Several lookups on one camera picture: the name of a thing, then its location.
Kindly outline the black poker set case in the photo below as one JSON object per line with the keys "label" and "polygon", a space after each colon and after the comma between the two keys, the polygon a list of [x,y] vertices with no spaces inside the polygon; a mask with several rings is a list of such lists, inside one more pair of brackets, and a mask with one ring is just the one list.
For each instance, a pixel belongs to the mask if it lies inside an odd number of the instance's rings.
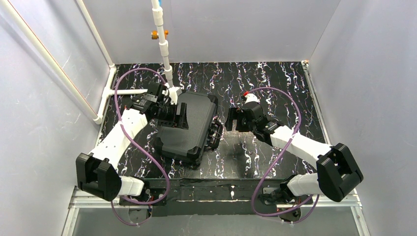
{"label": "black poker set case", "polygon": [[179,95],[178,103],[186,104],[188,129],[160,127],[153,147],[161,157],[198,166],[205,148],[217,148],[223,132],[222,124],[213,119],[217,115],[218,98],[186,91]]}

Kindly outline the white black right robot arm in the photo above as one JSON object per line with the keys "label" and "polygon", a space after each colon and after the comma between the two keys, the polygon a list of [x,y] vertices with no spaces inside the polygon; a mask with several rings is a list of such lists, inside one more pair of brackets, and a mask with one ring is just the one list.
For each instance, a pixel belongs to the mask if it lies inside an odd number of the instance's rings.
{"label": "white black right robot arm", "polygon": [[316,169],[314,174],[292,175],[270,194],[261,196],[267,201],[291,201],[302,195],[325,195],[340,202],[364,179],[350,149],[338,143],[334,146],[319,143],[293,131],[283,123],[268,118],[258,102],[248,102],[242,108],[230,108],[225,127],[251,132],[261,142],[280,148],[306,161]]}

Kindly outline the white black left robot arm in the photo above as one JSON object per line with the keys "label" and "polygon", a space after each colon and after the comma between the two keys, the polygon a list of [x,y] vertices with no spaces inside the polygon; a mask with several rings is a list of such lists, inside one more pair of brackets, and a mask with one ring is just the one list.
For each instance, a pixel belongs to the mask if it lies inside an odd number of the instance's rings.
{"label": "white black left robot arm", "polygon": [[90,153],[80,153],[76,159],[78,188],[109,202],[119,196],[140,196],[145,183],[119,175],[119,160],[149,121],[188,129],[187,104],[178,102],[181,94],[179,87],[150,83],[146,92],[117,105],[120,118],[110,133]]}

